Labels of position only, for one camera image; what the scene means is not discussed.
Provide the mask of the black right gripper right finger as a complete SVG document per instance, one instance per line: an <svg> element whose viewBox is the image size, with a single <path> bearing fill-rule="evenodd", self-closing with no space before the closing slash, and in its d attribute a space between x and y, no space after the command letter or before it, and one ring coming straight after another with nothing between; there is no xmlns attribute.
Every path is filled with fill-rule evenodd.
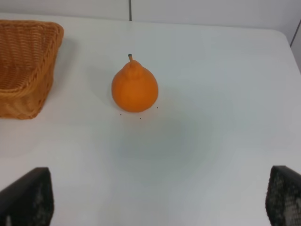
<svg viewBox="0 0 301 226"><path fill-rule="evenodd" d="M286 166L273 166L265 209L272 226L301 226L301 175Z"/></svg>

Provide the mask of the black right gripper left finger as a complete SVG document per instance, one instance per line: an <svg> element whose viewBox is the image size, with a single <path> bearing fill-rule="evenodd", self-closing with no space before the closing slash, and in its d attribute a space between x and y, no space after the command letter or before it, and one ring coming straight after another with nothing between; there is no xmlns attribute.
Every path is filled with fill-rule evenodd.
<svg viewBox="0 0 301 226"><path fill-rule="evenodd" d="M2 226L49 226L54 210L47 167L34 168L0 192Z"/></svg>

